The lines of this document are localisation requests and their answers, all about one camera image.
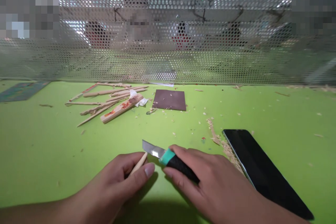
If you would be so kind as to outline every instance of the green cutting mat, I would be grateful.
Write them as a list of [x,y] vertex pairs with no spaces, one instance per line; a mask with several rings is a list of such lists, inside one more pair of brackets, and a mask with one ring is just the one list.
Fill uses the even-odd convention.
[[[0,82],[0,92],[16,83]],[[239,91],[231,86],[150,85],[142,93],[146,98],[154,98],[155,89],[185,91],[188,113],[158,110],[146,115],[151,107],[147,104],[106,125],[97,117],[76,128],[87,117],[79,113],[90,106],[66,107],[64,103],[91,85],[53,82],[27,101],[0,104],[0,207],[67,197],[116,155],[141,151],[142,139],[163,148],[179,144],[223,154],[222,147],[210,139],[206,119],[213,117],[217,134],[222,135],[224,128],[254,131],[259,145],[313,212],[314,223],[336,222],[336,94],[278,86],[244,86]],[[99,86],[94,91],[106,89]],[[118,223],[145,223],[155,218],[170,224],[206,223],[165,178],[160,166],[156,171],[137,197],[140,205]]]

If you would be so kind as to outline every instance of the black phone screen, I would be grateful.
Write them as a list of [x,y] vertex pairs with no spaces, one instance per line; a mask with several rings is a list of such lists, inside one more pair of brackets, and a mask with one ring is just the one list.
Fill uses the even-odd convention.
[[308,207],[247,130],[225,129],[223,134],[259,193],[303,219],[314,219]]

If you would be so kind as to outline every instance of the hand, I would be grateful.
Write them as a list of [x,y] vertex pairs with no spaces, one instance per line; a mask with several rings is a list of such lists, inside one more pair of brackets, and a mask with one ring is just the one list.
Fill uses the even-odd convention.
[[71,223],[112,223],[123,204],[130,199],[154,173],[153,163],[145,164],[128,178],[143,152],[118,155],[108,163],[82,190],[66,199]]
[[224,156],[177,145],[170,149],[194,171],[200,183],[195,185],[170,167],[165,167],[164,173],[213,223],[307,223],[259,194]]

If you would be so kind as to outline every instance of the knife handle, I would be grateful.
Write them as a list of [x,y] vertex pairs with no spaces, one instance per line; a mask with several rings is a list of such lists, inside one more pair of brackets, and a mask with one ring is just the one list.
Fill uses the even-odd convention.
[[182,172],[188,179],[194,181],[196,184],[200,182],[196,174],[187,166],[174,152],[168,149],[162,158],[160,159],[160,163],[167,166],[174,168],[180,172]]

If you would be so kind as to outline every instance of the perforated metal sheet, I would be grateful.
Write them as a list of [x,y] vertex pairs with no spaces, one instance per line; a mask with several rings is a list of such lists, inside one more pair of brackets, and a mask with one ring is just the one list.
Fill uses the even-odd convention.
[[336,84],[335,36],[298,36],[291,0],[59,0],[53,39],[0,39],[0,77]]

